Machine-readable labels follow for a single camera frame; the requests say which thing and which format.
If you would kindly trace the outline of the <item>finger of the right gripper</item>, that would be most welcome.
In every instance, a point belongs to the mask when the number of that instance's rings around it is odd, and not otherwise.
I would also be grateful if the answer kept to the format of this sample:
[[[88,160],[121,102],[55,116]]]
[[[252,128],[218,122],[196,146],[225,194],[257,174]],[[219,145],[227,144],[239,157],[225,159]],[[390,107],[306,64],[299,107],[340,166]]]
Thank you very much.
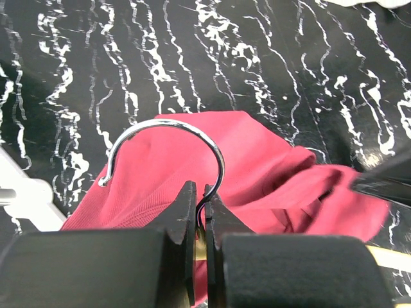
[[[361,173],[353,191],[410,207],[410,147],[400,149],[379,166]]]

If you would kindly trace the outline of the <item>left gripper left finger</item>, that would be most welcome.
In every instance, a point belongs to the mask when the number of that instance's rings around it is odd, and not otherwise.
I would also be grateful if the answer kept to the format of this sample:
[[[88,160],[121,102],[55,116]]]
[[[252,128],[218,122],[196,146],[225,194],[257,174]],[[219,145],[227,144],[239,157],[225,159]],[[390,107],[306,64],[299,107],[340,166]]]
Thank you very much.
[[[2,307],[191,307],[196,186],[143,228],[34,232],[1,255]]]

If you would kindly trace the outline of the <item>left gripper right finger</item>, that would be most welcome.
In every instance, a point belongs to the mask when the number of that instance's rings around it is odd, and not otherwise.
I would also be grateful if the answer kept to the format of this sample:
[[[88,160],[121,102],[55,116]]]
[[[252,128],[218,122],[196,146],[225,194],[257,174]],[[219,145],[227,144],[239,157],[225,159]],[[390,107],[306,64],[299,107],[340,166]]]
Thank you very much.
[[[359,239],[255,234],[214,195],[205,205],[210,307],[392,307]]]

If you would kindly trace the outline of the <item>dark red tank top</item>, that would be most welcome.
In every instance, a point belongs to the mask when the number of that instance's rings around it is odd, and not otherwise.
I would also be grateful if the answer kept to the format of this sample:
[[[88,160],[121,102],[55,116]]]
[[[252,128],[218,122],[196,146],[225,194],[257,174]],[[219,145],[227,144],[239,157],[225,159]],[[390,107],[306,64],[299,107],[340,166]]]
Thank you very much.
[[[384,201],[349,190],[349,167],[320,166],[244,112],[174,114],[136,124],[64,230],[137,228],[153,221],[185,180],[204,185],[255,232],[338,234],[368,240]]]

